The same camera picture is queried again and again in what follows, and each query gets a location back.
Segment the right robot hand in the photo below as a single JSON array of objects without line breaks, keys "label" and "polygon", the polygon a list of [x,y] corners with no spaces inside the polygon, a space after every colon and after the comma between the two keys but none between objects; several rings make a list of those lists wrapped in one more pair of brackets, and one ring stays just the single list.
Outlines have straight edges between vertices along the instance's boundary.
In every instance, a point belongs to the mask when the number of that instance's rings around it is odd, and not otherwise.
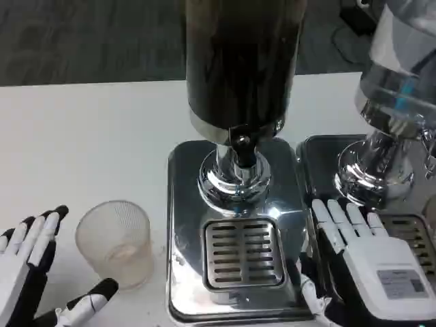
[{"label": "right robot hand", "polygon": [[388,235],[379,215],[363,215],[349,203],[314,199],[317,221],[334,286],[318,296],[302,273],[302,295],[321,326],[434,326],[435,292],[406,241]]}]

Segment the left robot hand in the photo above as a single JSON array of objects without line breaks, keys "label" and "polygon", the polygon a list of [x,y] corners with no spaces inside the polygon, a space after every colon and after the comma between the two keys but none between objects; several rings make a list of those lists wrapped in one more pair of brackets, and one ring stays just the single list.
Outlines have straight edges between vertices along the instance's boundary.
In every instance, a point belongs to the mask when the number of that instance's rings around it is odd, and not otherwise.
[{"label": "left robot hand", "polygon": [[106,278],[65,306],[36,315],[54,262],[56,236],[68,213],[60,205],[1,234],[2,326],[82,326],[118,292],[119,284]]}]

